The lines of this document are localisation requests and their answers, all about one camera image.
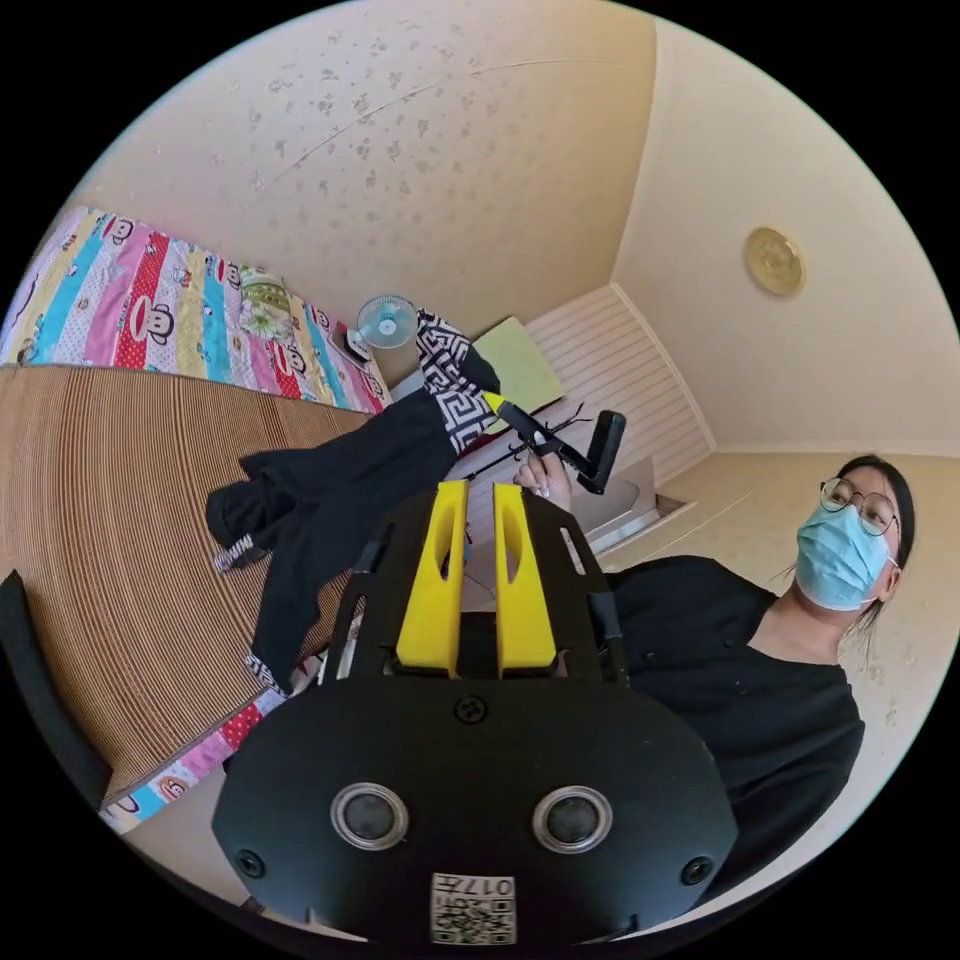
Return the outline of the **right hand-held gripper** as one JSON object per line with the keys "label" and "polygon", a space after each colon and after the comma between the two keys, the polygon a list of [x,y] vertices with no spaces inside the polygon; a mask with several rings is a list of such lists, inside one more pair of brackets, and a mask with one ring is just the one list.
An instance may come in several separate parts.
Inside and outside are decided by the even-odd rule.
{"label": "right hand-held gripper", "polygon": [[600,482],[597,480],[600,460],[600,441],[597,437],[600,428],[597,425],[594,425],[588,451],[583,453],[500,394],[484,391],[483,399],[491,414],[512,428],[533,452],[538,455],[556,454],[564,465],[573,470],[578,483],[587,492],[600,491]]}

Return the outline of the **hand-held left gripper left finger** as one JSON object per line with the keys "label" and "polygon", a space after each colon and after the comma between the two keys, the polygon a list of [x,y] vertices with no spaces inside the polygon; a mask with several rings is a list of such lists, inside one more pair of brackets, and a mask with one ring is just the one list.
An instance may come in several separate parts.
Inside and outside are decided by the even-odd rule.
{"label": "hand-held left gripper left finger", "polygon": [[437,487],[398,635],[405,669],[454,669],[459,652],[468,485]]}

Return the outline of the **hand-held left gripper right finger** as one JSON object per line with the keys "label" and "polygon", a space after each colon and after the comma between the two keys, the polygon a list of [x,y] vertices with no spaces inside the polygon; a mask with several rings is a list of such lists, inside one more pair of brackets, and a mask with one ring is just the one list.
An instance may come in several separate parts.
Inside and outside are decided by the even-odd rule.
{"label": "hand-held left gripper right finger", "polygon": [[524,494],[493,486],[496,635],[500,669],[547,669],[556,644],[541,582]]}

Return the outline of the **person's right hand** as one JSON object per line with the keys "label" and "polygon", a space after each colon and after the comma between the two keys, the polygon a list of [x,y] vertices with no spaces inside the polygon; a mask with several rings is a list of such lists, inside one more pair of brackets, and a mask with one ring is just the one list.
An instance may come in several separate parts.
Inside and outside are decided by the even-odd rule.
{"label": "person's right hand", "polygon": [[557,454],[530,452],[513,483],[568,513],[572,510],[572,484]]}

